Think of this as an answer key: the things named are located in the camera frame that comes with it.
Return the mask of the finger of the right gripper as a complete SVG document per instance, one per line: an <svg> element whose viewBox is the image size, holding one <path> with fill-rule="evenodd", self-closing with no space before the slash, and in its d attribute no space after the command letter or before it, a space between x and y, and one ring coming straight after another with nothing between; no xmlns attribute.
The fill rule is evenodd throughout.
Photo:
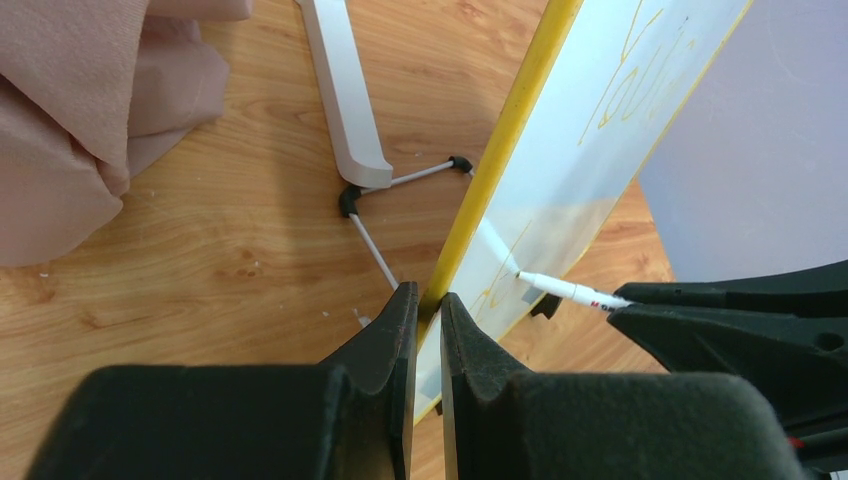
<svg viewBox="0 0 848 480"><path fill-rule="evenodd" d="M847 425L847 320L633 305L608 322L672 373L743 378L789 431Z"/></svg>
<svg viewBox="0 0 848 480"><path fill-rule="evenodd" d="M847 262L716 282L628 282L615 294L644 304L792 314L802 318L845 317Z"/></svg>

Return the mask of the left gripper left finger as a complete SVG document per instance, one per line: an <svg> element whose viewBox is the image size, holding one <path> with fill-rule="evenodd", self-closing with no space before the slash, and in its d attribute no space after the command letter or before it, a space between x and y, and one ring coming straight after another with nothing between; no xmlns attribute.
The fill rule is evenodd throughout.
<svg viewBox="0 0 848 480"><path fill-rule="evenodd" d="M111 365L65 402L30 479L406 479L418 288L316 364Z"/></svg>

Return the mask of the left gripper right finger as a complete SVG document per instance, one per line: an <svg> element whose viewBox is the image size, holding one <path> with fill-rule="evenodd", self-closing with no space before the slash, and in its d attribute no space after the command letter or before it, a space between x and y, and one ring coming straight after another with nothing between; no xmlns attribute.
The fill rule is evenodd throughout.
<svg viewBox="0 0 848 480"><path fill-rule="evenodd" d="M537 373L441 302L450 479L802 479L771 406L725 374Z"/></svg>

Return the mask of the white marker pen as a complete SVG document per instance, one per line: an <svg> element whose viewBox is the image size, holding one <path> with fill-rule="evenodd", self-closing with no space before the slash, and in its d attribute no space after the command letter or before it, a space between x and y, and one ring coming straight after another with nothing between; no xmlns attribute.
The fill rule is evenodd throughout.
<svg viewBox="0 0 848 480"><path fill-rule="evenodd" d="M519 271L516 277L545 293L598 310L612 312L633 304L620 296L540 273Z"/></svg>

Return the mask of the yellow framed whiteboard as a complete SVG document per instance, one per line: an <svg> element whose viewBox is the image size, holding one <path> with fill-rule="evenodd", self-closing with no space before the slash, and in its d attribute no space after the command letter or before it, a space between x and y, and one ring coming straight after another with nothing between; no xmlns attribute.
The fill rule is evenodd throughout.
<svg viewBox="0 0 848 480"><path fill-rule="evenodd" d="M746 1L551 1L443 245L419 314L415 420L440 401L440 300L501 339L596 238Z"/></svg>

